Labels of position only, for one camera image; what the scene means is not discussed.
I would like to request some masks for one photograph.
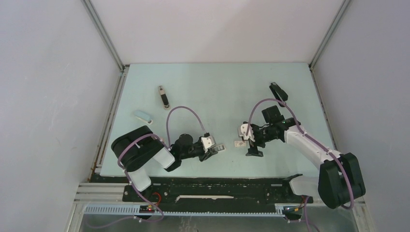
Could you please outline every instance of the light blue table surface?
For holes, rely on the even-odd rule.
[[[205,129],[217,144],[227,150],[200,162],[185,159],[173,172],[166,172],[151,160],[146,165],[149,176],[178,177],[280,177],[301,173],[317,176],[318,170],[295,148],[280,140],[260,148],[264,157],[246,157],[248,147],[235,147],[237,129],[247,121],[254,105],[265,98],[274,98],[269,84],[276,82],[288,95],[287,101],[307,131],[332,146],[319,98],[305,63],[215,63],[215,64],[133,64],[127,80],[109,138],[118,137],[146,125],[132,113],[142,110],[153,117],[150,129],[167,142],[165,122],[169,110],[164,110],[158,86],[165,88],[171,107],[184,105],[201,118]],[[264,102],[255,111],[252,123],[265,123],[261,111],[275,102]],[[279,108],[285,118],[285,108]],[[170,119],[172,143],[180,134],[188,133],[197,141],[203,135],[196,118],[185,109],[175,110]],[[102,176],[124,176],[117,166],[111,148],[106,150]]]

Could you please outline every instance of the purple cable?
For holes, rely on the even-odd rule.
[[[309,196],[307,196],[307,197],[305,198],[305,202],[304,202],[304,203],[305,203],[305,206],[303,207],[303,215],[305,216],[305,219],[303,219],[303,220],[289,220],[286,216],[285,216],[285,219],[286,219],[288,222],[290,222],[290,223],[306,222],[307,230],[308,230],[309,232],[311,232],[309,225],[310,225],[310,226],[313,226],[313,227],[316,229],[317,232],[320,232],[319,228],[318,228],[315,224],[313,224],[313,223],[311,223],[311,222],[308,221],[308,212],[306,211],[307,204],[308,204],[308,199],[309,199]]]
[[[122,165],[122,163],[121,163],[121,159],[124,157],[125,153],[127,153],[127,152],[131,149],[132,146],[136,145],[137,142],[139,142],[139,141],[141,141],[141,140],[143,140],[143,139],[145,139],[145,138],[148,138],[148,137],[155,137],[156,139],[158,139],[159,141],[161,141],[161,139],[159,138],[159,136],[157,136],[156,134],[146,134],[146,135],[143,135],[143,136],[139,137],[138,139],[134,140],[134,142],[130,143],[130,145],[128,145],[128,147],[126,147],[126,148],[122,151],[121,155],[119,155],[119,157],[118,157],[117,164],[118,164],[118,166],[119,166],[120,168],[122,168],[122,170],[124,170],[124,173],[125,173],[127,179],[130,181],[132,188],[135,190],[135,192],[138,194],[138,196],[139,196],[142,200],[144,200],[146,203],[148,203],[148,204],[150,204],[150,205],[155,205],[154,203],[150,202],[147,198],[145,198],[145,197],[140,193],[140,191],[138,191],[137,187],[136,187],[136,186],[134,185],[134,183],[131,181],[130,175],[128,175],[128,172],[125,170],[125,167],[124,167],[124,166]],[[161,143],[164,145],[164,147],[165,147],[166,149],[168,149],[168,146],[167,146],[164,142],[161,141]],[[147,222],[157,222],[157,221],[161,221],[161,220],[164,218],[164,213],[163,213],[163,211],[162,211],[159,207],[157,207],[157,206],[156,206],[156,209],[158,209],[158,211],[161,213],[161,218],[160,218],[160,219],[156,219],[156,220],[146,220],[146,219],[140,218],[140,220],[147,221]]]
[[[91,226],[91,225],[88,223],[87,220],[84,221],[84,224],[87,225],[88,227],[92,228],[92,229],[102,229],[102,228],[106,228],[106,227],[112,226],[112,225],[114,225],[115,223],[120,222],[120,221],[122,221],[122,220],[131,219],[131,218],[134,218],[134,216],[122,217],[122,218],[120,218],[120,219],[118,219],[118,220],[115,220],[115,221],[113,221],[113,222],[110,222],[110,223],[108,223],[108,224],[106,224],[106,225],[102,225],[102,226]]]
[[[286,109],[288,109],[288,111],[291,113],[292,117],[294,118],[295,122],[297,122],[296,116],[293,113],[293,111],[287,106],[287,104],[283,101],[277,100],[277,99],[273,99],[273,98],[267,98],[267,99],[263,99],[261,101],[259,101],[258,103],[256,103],[256,105],[253,107],[252,112],[250,113],[250,117],[248,120],[248,128],[246,130],[246,135],[248,135],[249,132],[249,128],[250,128],[250,121],[252,120],[252,116],[253,113],[255,112],[256,108],[262,103],[262,102],[267,102],[267,101],[274,101],[274,102],[278,102],[281,103],[282,105],[284,105],[286,107]],[[323,146],[319,141],[317,141],[316,139],[312,138],[310,135],[308,135],[307,133],[305,133],[305,131],[300,127],[299,123],[296,123],[296,127],[298,128],[298,130],[302,133],[303,136],[306,136],[309,140],[311,140],[314,144],[316,144],[317,146],[319,146],[321,149],[323,149],[323,151],[325,151],[327,154],[329,154],[330,157],[333,158],[333,160],[336,162],[336,164],[338,165],[340,171],[342,172],[343,178],[345,179],[346,182],[346,186],[349,192],[349,198],[350,198],[350,206],[344,206],[342,205],[343,208],[345,209],[353,209],[354,207],[354,196],[353,196],[353,191],[351,189],[351,184],[349,181],[349,178],[347,177],[346,171],[343,168],[342,164],[340,163],[340,161],[336,158],[336,156],[332,153],[329,152],[329,149],[325,146]]]
[[[193,115],[195,115],[196,119],[198,119],[199,125],[201,125],[202,130],[206,133],[205,128],[204,128],[204,125],[203,125],[202,122],[201,122],[201,119],[199,118],[199,116],[198,116],[192,109],[190,109],[190,108],[188,108],[188,107],[186,107],[186,106],[183,106],[183,105],[177,106],[177,107],[175,107],[174,109],[172,109],[172,110],[169,112],[168,117],[167,117],[166,129],[167,129],[168,145],[169,145],[169,146],[171,145],[171,137],[169,136],[169,129],[168,129],[169,117],[171,116],[171,113],[172,113],[174,110],[180,109],[180,108],[184,108],[184,109],[187,109],[187,110],[191,111],[191,113],[193,113]]]
[[[136,145],[137,142],[139,142],[139,141],[141,141],[141,140],[143,140],[143,139],[145,139],[145,138],[148,138],[148,137],[155,137],[156,139],[158,139],[159,141],[161,141],[161,139],[159,138],[159,136],[157,136],[156,134],[146,134],[146,135],[143,135],[143,136],[137,138],[136,140],[134,140],[134,142],[130,143],[130,145],[128,145],[128,147],[126,147],[126,148],[124,149],[124,151],[122,151],[121,155],[119,155],[119,157],[118,157],[117,164],[118,164],[118,166],[119,166],[120,168],[122,168],[122,170],[124,171],[124,173],[125,173],[125,175],[126,175],[128,181],[131,183],[132,188],[135,190],[135,192],[138,194],[138,196],[139,196],[142,200],[144,200],[146,203],[148,203],[148,204],[150,204],[150,205],[155,205],[154,203],[150,202],[147,198],[145,198],[145,197],[140,193],[140,191],[138,191],[137,187],[136,187],[136,186],[134,185],[134,183],[131,181],[130,175],[128,174],[128,172],[125,170],[125,167],[124,167],[124,166],[122,165],[122,163],[121,163],[121,159],[124,157],[125,153],[127,153],[127,152],[131,149],[132,146]],[[164,145],[164,147],[165,147],[166,149],[168,149],[168,146],[167,146],[163,141],[161,141],[161,143]],[[92,228],[92,229],[102,229],[102,228],[106,228],[106,227],[112,226],[112,225],[114,225],[115,223],[120,222],[120,221],[122,221],[122,220],[131,219],[131,218],[138,218],[139,220],[141,220],[141,221],[146,221],[146,222],[158,222],[158,221],[161,221],[161,220],[164,218],[164,212],[163,212],[158,206],[155,206],[155,208],[161,213],[161,218],[156,219],[156,220],[147,220],[147,219],[139,218],[139,217],[137,217],[137,216],[128,216],[128,217],[122,217],[122,218],[120,218],[120,219],[118,219],[118,220],[115,220],[115,221],[113,221],[113,222],[110,222],[110,223],[108,223],[108,224],[106,224],[106,225],[102,225],[102,226],[91,226],[91,225],[88,224],[87,221],[85,221],[85,224],[86,224],[88,227]]]
[[[306,222],[306,226],[307,226],[307,231],[312,232],[312,230],[310,229],[310,226],[309,226],[309,219],[308,219],[308,209],[307,209],[308,208],[307,207],[308,200],[309,200],[309,196],[307,196],[305,198],[305,206],[303,207],[303,213],[305,215],[305,222]]]

